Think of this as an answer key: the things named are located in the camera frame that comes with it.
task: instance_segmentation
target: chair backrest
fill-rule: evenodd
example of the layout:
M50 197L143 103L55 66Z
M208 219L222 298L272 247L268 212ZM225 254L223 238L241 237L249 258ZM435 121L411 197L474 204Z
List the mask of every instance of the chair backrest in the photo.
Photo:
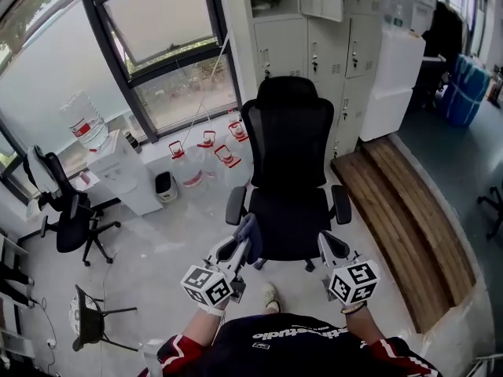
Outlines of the chair backrest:
M318 97L310 80L267 79L241 114L253 151L255 187L293 187L302 194L302 187L326 183L325 149L334 108Z
M78 285L77 295L79 298L79 337L73 342L73 350L77 351L83 348L87 343L98 343L105 332L105 322L100 312L99 305ZM90 309L86 306L86 297L90 298L97 309Z
M49 152L44 156L41 156L40 159L46 165L49 172L53 175L53 179L56 181L57 185L61 190L61 196L57 198L53 198L49 193L42 192L42 196L45 198L46 202L50 204L50 206L56 211L67 211L72 207L72 199L75 194L79 194L82 197L87 197L86 193L79 192L75 190L72 186L72 183L66 177L66 174L61 166L61 162L56 156L56 154ZM35 186L38 187L35 179L33 178L33 174L31 173L30 163L28 161L28 156L24 157L23 160L23 168L28 176L28 180Z

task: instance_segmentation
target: gray cloth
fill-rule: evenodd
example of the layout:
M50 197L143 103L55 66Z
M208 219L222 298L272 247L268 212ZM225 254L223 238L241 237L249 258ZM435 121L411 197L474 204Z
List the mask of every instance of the gray cloth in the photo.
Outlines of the gray cloth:
M262 253L262 235L256 216L254 214L246 215L237 226L233 236L238 243L250 238L251 248L246 262L249 265L254 264Z

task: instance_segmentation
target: tree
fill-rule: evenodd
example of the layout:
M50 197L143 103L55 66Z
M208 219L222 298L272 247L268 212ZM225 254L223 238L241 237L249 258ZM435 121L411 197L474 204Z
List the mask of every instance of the tree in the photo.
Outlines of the tree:
M19 53L26 42L26 28L43 6L51 0L20 0L0 25L0 49L9 47L13 55Z

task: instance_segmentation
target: trash bin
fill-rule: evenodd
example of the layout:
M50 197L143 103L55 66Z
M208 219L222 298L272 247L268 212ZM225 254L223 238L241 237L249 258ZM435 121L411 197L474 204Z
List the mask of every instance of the trash bin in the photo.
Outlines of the trash bin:
M163 203L169 203L178 197L176 182L170 172L165 172L156 177L156 194Z
M449 86L440 104L440 114L453 126L468 127L486 94L490 74L470 57L458 55Z

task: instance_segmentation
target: chair seat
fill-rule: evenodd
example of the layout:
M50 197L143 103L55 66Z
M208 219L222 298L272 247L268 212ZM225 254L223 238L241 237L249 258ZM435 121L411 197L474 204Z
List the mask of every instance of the chair seat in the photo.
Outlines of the chair seat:
M263 239L261 258L298 261L320 257L318 233L330 229L325 190L309 188L272 192L256 188L249 212L255 214Z
M83 206L90 207L87 199ZM69 253L83 246L89 237L89 222L91 213L84 208L78 207L73 219L70 219L70 211L61 212L57 224L56 247L60 253Z

